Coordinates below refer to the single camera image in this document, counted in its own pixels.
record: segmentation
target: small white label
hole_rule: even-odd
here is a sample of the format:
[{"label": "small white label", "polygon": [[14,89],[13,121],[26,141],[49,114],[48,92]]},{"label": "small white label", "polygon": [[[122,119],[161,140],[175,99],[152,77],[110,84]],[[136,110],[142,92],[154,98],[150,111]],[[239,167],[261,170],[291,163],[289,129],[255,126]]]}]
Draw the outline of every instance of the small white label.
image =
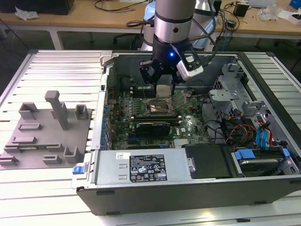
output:
[{"label": "small white label", "polygon": [[116,159],[130,159],[130,152],[117,152]]},{"label": "small white label", "polygon": [[194,58],[193,58],[193,56],[188,56],[188,57],[186,57],[186,60],[188,63],[191,63],[194,61]]},{"label": "small white label", "polygon": [[166,173],[158,173],[157,177],[166,177]]}]

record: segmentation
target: white paper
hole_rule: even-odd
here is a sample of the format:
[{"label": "white paper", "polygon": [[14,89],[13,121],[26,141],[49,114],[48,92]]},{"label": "white paper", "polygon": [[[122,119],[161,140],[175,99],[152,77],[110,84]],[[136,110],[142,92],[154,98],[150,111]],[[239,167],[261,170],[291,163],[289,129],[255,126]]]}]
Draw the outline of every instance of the white paper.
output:
[{"label": "white paper", "polygon": [[36,19],[36,18],[39,18],[38,16],[38,13],[37,12],[27,12],[27,11],[23,11],[23,10],[20,10],[19,8],[16,8],[16,12],[15,12],[15,15],[19,18],[21,18],[22,20],[25,20],[27,21],[27,19]]},{"label": "white paper", "polygon": [[287,11],[287,10],[281,10],[278,14],[277,17],[282,18],[284,20],[287,20],[293,12]]},{"label": "white paper", "polygon": [[130,159],[130,152],[117,152],[116,159]]}]

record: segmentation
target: circuit board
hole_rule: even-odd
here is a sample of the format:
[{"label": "circuit board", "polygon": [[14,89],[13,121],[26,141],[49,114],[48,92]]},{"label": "circuit board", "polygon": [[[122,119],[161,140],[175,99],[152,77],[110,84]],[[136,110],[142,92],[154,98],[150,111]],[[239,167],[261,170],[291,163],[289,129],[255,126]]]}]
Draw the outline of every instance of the circuit board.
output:
[{"label": "circuit board", "polygon": [[[210,142],[198,112],[197,96],[184,90],[176,90],[169,98],[133,98],[130,92],[119,91],[115,91],[114,96],[116,98],[109,93],[110,120],[115,129],[111,136],[113,150],[179,148],[183,144]],[[133,122],[133,118],[139,117],[144,118],[142,124],[156,123],[158,118],[176,117],[176,120],[173,119],[176,124],[170,123],[168,132],[163,137],[138,137],[134,124],[136,127],[140,124]],[[162,120],[158,123],[159,126],[163,124]]]}]

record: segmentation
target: blue latch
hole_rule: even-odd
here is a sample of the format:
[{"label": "blue latch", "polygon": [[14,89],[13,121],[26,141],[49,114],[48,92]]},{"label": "blue latch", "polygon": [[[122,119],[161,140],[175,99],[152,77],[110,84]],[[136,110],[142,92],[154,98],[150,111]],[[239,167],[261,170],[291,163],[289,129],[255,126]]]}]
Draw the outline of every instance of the blue latch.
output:
[{"label": "blue latch", "polygon": [[236,159],[255,159],[255,155],[253,153],[252,149],[239,149],[236,152],[234,152]]},{"label": "blue latch", "polygon": [[282,152],[286,158],[290,157],[290,152],[286,148],[283,148]]},{"label": "blue latch", "polygon": [[73,166],[72,174],[84,174],[85,167],[84,166]]}]

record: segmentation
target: motherboard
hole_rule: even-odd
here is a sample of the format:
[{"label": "motherboard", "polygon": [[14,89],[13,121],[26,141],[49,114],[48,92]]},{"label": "motherboard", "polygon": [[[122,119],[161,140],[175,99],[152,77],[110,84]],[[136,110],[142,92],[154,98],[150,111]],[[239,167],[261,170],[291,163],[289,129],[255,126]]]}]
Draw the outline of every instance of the motherboard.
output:
[{"label": "motherboard", "polygon": [[180,148],[210,142],[199,113],[199,97],[192,91],[176,90],[166,98],[153,97],[147,90],[142,93],[109,90],[113,150]]}]

